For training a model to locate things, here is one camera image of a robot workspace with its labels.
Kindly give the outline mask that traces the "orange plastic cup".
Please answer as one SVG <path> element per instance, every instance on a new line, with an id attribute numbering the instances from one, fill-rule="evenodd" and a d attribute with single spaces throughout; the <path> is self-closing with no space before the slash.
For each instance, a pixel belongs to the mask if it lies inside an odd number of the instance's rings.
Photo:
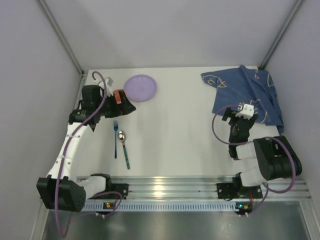
<path id="1" fill-rule="evenodd" d="M 116 89 L 113 91 L 113 95 L 115 97 L 115 101 L 116 103 L 119 105 L 122 103 L 122 99 L 121 99 L 121 95 L 120 95 L 120 90 L 119 89 Z"/>

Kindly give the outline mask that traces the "purple plastic plate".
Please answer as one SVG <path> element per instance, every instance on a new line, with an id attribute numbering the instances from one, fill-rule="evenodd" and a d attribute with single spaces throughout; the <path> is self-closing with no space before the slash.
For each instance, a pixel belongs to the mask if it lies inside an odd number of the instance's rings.
<path id="1" fill-rule="evenodd" d="M 157 83 L 149 75 L 138 74 L 130 77 L 123 89 L 127 97 L 134 102 L 145 102 L 152 99 L 157 92 Z"/>

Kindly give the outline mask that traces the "blue fish-pattern cloth placemat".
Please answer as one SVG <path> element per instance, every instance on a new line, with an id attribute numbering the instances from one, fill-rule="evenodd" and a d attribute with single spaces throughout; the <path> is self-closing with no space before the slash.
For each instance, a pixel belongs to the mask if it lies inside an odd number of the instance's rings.
<path id="1" fill-rule="evenodd" d="M 236 109 L 249 104 L 258 115 L 257 122 L 275 126 L 280 134 L 285 127 L 278 95 L 270 73 L 261 69 L 238 68 L 204 72 L 202 81 L 216 89 L 212 112 L 215 114 L 225 106 L 237 105 Z"/>

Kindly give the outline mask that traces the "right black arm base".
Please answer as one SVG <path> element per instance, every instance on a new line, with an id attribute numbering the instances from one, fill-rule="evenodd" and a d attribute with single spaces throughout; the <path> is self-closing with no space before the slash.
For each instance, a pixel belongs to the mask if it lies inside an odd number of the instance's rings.
<path id="1" fill-rule="evenodd" d="M 236 186 L 233 183 L 217 183 L 217 194 L 219 199 L 224 199 L 226 201 L 231 201 L 233 199 L 249 199 L 253 197 L 254 199 L 262 199 L 263 194 L 261 187 L 251 186 L 243 187 Z"/>

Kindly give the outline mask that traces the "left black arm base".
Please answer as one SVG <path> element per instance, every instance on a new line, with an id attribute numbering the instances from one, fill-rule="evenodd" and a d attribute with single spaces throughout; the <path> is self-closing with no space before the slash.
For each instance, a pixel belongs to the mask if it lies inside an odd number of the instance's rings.
<path id="1" fill-rule="evenodd" d="M 106 188 L 107 192 L 118 192 L 121 194 L 122 198 L 125 200 L 129 193 L 129 184 L 127 183 L 112 183 Z M 115 200 L 120 198 L 117 194 L 108 194 L 104 196 L 105 199 Z"/>

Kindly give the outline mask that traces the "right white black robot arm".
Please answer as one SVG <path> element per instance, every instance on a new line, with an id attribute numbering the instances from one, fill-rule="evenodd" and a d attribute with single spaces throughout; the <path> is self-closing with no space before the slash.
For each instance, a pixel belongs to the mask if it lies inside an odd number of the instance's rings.
<path id="1" fill-rule="evenodd" d="M 233 187 L 240 191 L 275 179 L 297 177 L 302 163 L 285 136 L 262 137 L 249 141 L 250 129 L 258 115 L 254 106 L 245 104 L 240 110 L 225 108 L 222 120 L 229 120 L 228 152 L 232 159 L 254 160 L 255 166 L 233 177 Z"/>

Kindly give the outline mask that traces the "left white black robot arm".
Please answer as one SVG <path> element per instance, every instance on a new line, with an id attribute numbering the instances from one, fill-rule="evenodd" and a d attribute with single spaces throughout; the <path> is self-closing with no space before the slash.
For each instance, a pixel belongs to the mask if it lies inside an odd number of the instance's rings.
<path id="1" fill-rule="evenodd" d="M 100 119 L 121 117 L 136 110 L 123 89 L 105 95 L 102 87 L 86 85 L 81 96 L 77 108 L 69 115 L 66 137 L 53 167 L 36 183 L 49 210 L 80 212 L 86 200 L 113 191 L 108 174 L 90 173 L 88 178 L 78 181 L 78 168 L 94 163 L 94 158 L 85 157 L 84 151 Z"/>

